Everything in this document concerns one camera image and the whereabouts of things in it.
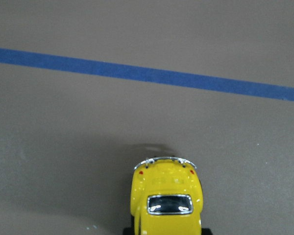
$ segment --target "yellow car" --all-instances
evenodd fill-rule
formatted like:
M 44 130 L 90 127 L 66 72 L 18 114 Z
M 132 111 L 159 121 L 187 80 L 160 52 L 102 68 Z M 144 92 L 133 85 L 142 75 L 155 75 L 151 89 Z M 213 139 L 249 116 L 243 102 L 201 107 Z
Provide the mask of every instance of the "yellow car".
M 200 235 L 203 197 L 196 166 L 155 157 L 134 168 L 131 214 L 135 235 Z

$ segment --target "rear window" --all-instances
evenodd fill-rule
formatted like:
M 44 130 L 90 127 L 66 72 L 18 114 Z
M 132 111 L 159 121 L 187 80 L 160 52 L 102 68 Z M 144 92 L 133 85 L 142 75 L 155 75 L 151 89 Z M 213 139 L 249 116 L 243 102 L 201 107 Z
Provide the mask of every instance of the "rear window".
M 189 195 L 154 195 L 147 200 L 149 214 L 189 214 L 193 212 Z

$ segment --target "blue line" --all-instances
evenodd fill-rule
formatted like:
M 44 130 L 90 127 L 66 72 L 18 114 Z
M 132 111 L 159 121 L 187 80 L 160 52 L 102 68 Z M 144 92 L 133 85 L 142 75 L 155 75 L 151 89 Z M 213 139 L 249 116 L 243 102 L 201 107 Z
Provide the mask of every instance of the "blue line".
M 294 101 L 294 88 L 0 48 L 0 63 Z

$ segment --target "silver window trim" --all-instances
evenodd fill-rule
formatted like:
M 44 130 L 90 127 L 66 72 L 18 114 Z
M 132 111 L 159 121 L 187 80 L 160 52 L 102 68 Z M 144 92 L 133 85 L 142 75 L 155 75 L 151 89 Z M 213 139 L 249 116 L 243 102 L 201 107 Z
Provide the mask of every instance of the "silver window trim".
M 164 197 L 164 196 L 178 196 L 178 197 L 187 197 L 189 200 L 190 200 L 190 205 L 191 205 L 191 209 L 189 211 L 181 211 L 181 212 L 151 212 L 150 211 L 150 208 L 149 207 L 149 200 L 150 198 L 155 198 L 155 197 Z M 147 199 L 147 212 L 149 214 L 153 214 L 153 215 L 174 215 L 174 214 L 191 214 L 194 210 L 194 207 L 193 207 L 193 202 L 192 202 L 192 198 L 190 195 L 188 194 L 158 194 L 158 195 L 152 195 L 152 196 L 149 196 L 148 199 Z
M 140 163 L 138 163 L 135 167 L 134 170 L 136 170 L 138 167 L 140 167 L 141 165 L 145 164 L 146 168 L 148 168 L 149 164 L 154 164 L 155 161 L 157 160 L 165 160 L 165 159 L 171 159 L 172 161 L 177 160 L 179 163 L 181 163 L 183 166 L 185 166 L 185 163 L 190 164 L 192 167 L 194 167 L 195 169 L 197 168 L 196 165 L 194 163 L 192 163 L 191 161 L 185 159 L 185 158 L 178 158 L 178 157 L 155 157 L 155 158 L 149 158 L 146 159 L 145 161 L 142 161 Z

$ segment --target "gray surface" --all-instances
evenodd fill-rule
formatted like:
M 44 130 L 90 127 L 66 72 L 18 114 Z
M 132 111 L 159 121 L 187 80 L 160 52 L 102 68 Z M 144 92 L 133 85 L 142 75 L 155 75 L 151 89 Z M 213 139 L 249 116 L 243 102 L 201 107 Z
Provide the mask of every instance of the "gray surface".
M 294 87 L 294 1 L 1 1 L 0 47 Z M 163 154 L 214 235 L 294 235 L 294 102 L 0 64 L 0 234 L 121 234 Z

